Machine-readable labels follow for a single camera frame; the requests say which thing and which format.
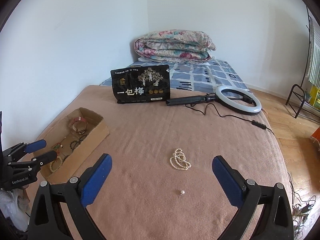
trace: pearl necklace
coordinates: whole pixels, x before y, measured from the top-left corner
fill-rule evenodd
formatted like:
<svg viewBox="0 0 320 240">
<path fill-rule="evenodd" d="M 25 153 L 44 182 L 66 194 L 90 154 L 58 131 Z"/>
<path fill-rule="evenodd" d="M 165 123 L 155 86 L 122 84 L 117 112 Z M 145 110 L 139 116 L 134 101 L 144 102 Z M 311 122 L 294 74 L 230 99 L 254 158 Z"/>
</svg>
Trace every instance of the pearl necklace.
<svg viewBox="0 0 320 240">
<path fill-rule="evenodd" d="M 172 159 L 176 161 L 176 164 L 180 166 L 180 168 L 177 168 L 176 166 L 173 165 Z M 170 164 L 175 169 L 181 170 L 181 171 L 187 171 L 191 167 L 191 164 L 186 161 L 186 156 L 184 155 L 184 153 L 180 148 L 176 149 L 172 154 L 172 157 L 170 158 Z"/>
</svg>

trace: led ring light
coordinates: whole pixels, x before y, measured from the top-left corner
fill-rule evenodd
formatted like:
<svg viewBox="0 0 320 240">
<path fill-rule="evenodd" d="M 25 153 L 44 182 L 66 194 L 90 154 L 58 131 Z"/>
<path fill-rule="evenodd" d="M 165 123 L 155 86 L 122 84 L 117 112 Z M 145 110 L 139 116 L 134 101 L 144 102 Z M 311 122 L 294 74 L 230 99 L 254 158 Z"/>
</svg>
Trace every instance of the led ring light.
<svg viewBox="0 0 320 240">
<path fill-rule="evenodd" d="M 227 98 L 225 95 L 223 95 L 222 92 L 232 92 L 241 96 L 247 96 L 253 100 L 254 106 L 241 105 L 236 101 Z M 232 86 L 220 86 L 216 88 L 216 96 L 217 101 L 220 104 L 240 114 L 256 115 L 261 111 L 262 108 L 259 99 L 257 99 L 252 93 L 242 88 Z"/>
</svg>

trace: folded quilt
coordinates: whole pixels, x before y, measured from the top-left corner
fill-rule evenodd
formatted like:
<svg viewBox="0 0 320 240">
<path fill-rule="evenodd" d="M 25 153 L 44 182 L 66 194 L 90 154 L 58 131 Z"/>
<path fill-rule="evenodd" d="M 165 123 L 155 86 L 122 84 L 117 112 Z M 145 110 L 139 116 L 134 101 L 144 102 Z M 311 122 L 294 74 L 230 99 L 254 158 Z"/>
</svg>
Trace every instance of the folded quilt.
<svg viewBox="0 0 320 240">
<path fill-rule="evenodd" d="M 210 51 L 216 46 L 204 32 L 168 30 L 145 34 L 137 39 L 134 49 L 141 61 L 194 64 L 210 61 Z"/>
</svg>

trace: orange object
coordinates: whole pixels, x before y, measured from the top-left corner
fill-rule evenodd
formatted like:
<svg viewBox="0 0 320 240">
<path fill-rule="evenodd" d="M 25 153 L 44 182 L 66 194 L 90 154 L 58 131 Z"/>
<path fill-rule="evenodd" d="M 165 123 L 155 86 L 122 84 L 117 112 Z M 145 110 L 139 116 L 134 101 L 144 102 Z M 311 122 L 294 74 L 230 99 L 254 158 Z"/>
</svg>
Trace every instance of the orange object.
<svg viewBox="0 0 320 240">
<path fill-rule="evenodd" d="M 311 137 L 320 141 L 320 127 L 311 135 Z"/>
</svg>

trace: parquet floor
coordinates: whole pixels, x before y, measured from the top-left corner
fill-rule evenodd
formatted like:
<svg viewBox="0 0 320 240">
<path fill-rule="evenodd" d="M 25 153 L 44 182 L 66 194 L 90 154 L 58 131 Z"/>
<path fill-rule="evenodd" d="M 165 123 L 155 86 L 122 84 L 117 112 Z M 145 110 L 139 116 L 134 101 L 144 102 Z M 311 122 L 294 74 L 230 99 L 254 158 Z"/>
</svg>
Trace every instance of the parquet floor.
<svg viewBox="0 0 320 240">
<path fill-rule="evenodd" d="M 310 139 L 319 124 L 301 116 L 294 119 L 292 109 L 285 106 L 282 98 L 252 91 L 268 113 L 267 119 L 276 135 L 287 170 L 292 176 L 295 191 L 302 200 L 308 200 L 312 195 L 317 197 L 317 202 L 305 222 L 303 235 L 300 235 L 300 239 L 303 239 L 320 215 L 320 152 L 319 145 Z"/>
</svg>

